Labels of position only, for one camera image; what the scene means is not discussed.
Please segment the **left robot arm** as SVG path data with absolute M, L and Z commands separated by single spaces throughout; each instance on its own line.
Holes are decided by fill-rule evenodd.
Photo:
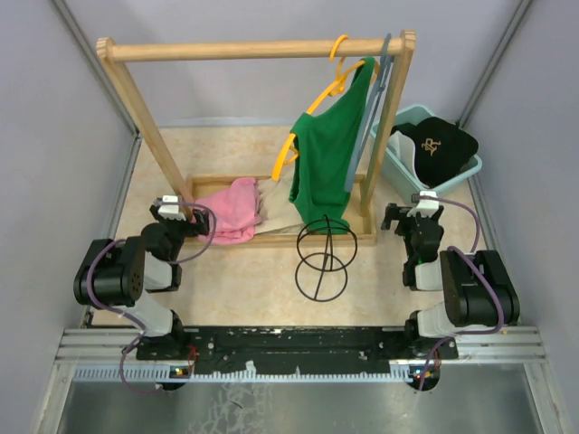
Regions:
M 77 303 L 114 313 L 138 329 L 137 341 L 123 353 L 136 349 L 139 360 L 176 359 L 191 344 L 178 314 L 152 297 L 178 290 L 182 264 L 216 240 L 214 211 L 189 203 L 192 217 L 187 218 L 183 204 L 180 197 L 165 195 L 149 208 L 156 221 L 139 235 L 93 241 L 73 281 Z

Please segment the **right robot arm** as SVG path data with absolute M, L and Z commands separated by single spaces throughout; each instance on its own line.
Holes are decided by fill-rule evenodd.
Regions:
M 456 247 L 441 249 L 444 229 L 441 205 L 385 207 L 381 229 L 403 239 L 406 262 L 403 285 L 414 291 L 436 292 L 442 302 L 411 313 L 404 324 L 404 347 L 412 356 L 425 357 L 437 339 L 464 333 L 486 335 L 514 326 L 520 302 L 502 258 L 496 250 L 463 253 Z

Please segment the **black cap gold logo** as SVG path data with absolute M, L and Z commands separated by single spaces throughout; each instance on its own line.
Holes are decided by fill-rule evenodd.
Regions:
M 415 126 L 409 137 L 416 146 L 416 172 L 428 187 L 458 175 L 479 150 L 473 136 L 441 118 L 426 118 Z

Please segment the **black wire hat stand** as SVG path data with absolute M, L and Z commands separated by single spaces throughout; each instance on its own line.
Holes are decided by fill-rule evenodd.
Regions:
M 304 254 L 301 244 L 306 238 L 314 235 L 322 236 L 322 248 Z M 353 245 L 353 252 L 347 260 L 342 260 L 336 253 L 337 236 L 345 235 L 346 243 Z M 296 251 L 299 256 L 299 263 L 295 268 L 294 282 L 299 293 L 309 301 L 316 303 L 329 303 L 340 298 L 349 283 L 348 268 L 356 259 L 358 253 L 358 237 L 349 226 L 324 214 L 320 219 L 307 223 L 298 233 L 296 239 Z M 299 277 L 302 269 L 309 269 L 318 273 L 318 279 L 312 294 L 309 294 L 301 285 Z M 322 289 L 326 276 L 340 274 L 342 278 L 341 286 L 331 295 L 323 296 Z

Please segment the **wooden clothes rack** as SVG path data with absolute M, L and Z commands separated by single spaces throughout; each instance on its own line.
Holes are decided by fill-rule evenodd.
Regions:
M 356 176 L 355 197 L 346 208 L 359 232 L 358 242 L 371 246 L 377 241 L 373 195 L 380 168 L 384 161 L 387 134 L 402 97 L 416 45 L 416 33 L 403 30 L 398 37 L 383 42 L 380 39 L 271 41 L 271 42 L 204 42 L 118 45 L 109 37 L 100 38 L 96 53 L 115 91 L 128 110 L 147 146 L 156 159 L 174 193 L 191 198 L 194 189 L 210 193 L 218 186 L 233 181 L 230 175 L 201 175 L 186 181 L 162 138 L 147 104 L 143 100 L 129 70 L 128 63 L 143 61 L 229 61 L 257 59 L 299 59 L 377 56 L 382 52 L 393 56 L 394 65 L 388 83 L 377 138 L 365 175 Z

